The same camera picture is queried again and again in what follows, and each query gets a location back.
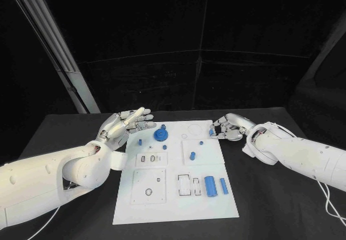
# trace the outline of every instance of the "black tabletop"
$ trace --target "black tabletop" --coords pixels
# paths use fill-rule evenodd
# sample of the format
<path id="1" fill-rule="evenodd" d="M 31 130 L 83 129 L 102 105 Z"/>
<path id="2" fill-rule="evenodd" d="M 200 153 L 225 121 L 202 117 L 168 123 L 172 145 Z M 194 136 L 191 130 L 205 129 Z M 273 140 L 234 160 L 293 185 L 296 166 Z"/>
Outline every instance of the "black tabletop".
<path id="1" fill-rule="evenodd" d="M 276 122 L 299 137 L 305 133 L 283 107 L 204 111 L 159 111 L 155 121 L 217 120 L 228 113 L 257 124 Z M 109 114 L 48 115 L 21 158 L 83 146 L 96 139 Z M 318 182 L 280 163 L 275 166 L 244 152 L 246 140 L 221 140 L 225 167 L 240 218 L 113 225 L 122 172 L 94 191 L 65 204 L 50 225 L 34 238 L 47 239 L 328 239 L 346 236 L 346 227 L 325 210 L 325 196 Z M 346 192 L 331 187 L 332 201 L 346 215 Z M 41 229 L 54 211 L 0 231 L 0 239 L 24 239 Z"/>

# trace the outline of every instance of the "robotic hand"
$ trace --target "robotic hand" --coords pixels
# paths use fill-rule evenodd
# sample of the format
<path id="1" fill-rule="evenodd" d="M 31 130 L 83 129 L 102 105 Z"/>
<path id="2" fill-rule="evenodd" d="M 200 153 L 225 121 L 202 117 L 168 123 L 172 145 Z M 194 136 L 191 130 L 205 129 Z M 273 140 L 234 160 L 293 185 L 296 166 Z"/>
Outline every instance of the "robotic hand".
<path id="1" fill-rule="evenodd" d="M 35 156 L 0 167 L 0 229 L 37 218 L 107 180 L 112 169 L 123 170 L 127 154 L 116 150 L 132 133 L 156 127 L 151 109 L 116 113 L 86 146 Z"/>
<path id="2" fill-rule="evenodd" d="M 213 125 L 211 137 L 238 141 L 247 136 L 243 151 L 266 164 L 282 164 L 308 176 L 346 191 L 346 151 L 298 137 L 283 126 L 267 122 L 256 124 L 230 113 Z"/>

